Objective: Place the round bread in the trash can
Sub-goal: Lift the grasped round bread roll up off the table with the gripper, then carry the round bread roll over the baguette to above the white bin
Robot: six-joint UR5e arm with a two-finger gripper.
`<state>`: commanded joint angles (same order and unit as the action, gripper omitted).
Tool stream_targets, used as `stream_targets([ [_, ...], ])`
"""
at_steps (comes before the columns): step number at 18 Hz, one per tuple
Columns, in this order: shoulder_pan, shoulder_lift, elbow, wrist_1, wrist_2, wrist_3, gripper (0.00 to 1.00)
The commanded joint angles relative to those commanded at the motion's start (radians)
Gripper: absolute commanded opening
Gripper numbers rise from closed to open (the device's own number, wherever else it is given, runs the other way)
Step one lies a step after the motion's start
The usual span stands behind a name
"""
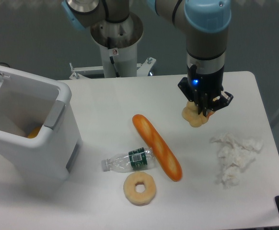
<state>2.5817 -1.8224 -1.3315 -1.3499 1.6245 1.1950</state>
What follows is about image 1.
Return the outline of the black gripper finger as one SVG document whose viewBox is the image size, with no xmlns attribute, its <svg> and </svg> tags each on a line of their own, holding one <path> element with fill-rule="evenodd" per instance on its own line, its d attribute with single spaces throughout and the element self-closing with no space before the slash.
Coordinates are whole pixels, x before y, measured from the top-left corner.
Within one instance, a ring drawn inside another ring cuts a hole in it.
<svg viewBox="0 0 279 230">
<path fill-rule="evenodd" d="M 203 103 L 202 113 L 205 117 L 207 117 L 209 114 L 210 101 L 211 101 L 210 94 L 204 93 L 203 99 L 202 99 L 202 103 Z"/>
<path fill-rule="evenodd" d="M 203 105 L 201 92 L 194 92 L 194 102 L 198 107 L 198 114 L 201 114 Z"/>
</svg>

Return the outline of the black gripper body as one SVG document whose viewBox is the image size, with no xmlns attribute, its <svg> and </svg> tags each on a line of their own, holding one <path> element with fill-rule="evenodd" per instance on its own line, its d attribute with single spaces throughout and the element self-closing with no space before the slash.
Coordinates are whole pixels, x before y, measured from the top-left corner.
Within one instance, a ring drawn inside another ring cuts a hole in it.
<svg viewBox="0 0 279 230">
<path fill-rule="evenodd" d="M 209 112 L 231 103 L 233 95 L 225 92 L 222 85 L 224 61 L 224 54 L 207 60 L 187 55 L 187 76 L 180 80 L 178 87 L 190 102 L 194 102 L 194 92 L 201 92 L 202 97 L 204 93 L 210 94 Z"/>
</svg>

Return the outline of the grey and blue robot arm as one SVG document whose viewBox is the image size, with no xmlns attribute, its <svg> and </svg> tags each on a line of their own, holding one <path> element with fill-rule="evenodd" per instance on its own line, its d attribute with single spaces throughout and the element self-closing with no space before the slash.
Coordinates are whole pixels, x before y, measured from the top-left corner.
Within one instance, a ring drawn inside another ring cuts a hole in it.
<svg viewBox="0 0 279 230">
<path fill-rule="evenodd" d="M 222 86 L 231 3 L 228 0 L 150 0 L 148 6 L 186 36 L 187 76 L 178 87 L 198 113 L 208 116 L 230 104 Z M 137 74 L 137 43 L 143 23 L 127 0 L 65 0 L 62 7 L 77 29 L 89 28 L 99 45 L 104 76 Z"/>
</svg>

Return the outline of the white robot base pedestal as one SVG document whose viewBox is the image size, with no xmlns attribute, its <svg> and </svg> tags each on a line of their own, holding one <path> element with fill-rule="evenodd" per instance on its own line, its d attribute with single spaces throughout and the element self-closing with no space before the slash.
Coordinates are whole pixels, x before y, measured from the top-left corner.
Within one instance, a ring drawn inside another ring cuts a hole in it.
<svg viewBox="0 0 279 230">
<path fill-rule="evenodd" d="M 138 43 L 143 36 L 143 23 L 134 13 L 122 22 L 100 21 L 90 27 L 93 41 L 99 46 L 102 66 L 78 67 L 70 64 L 70 79 L 152 76 L 156 59 L 148 57 L 138 62 Z"/>
</svg>

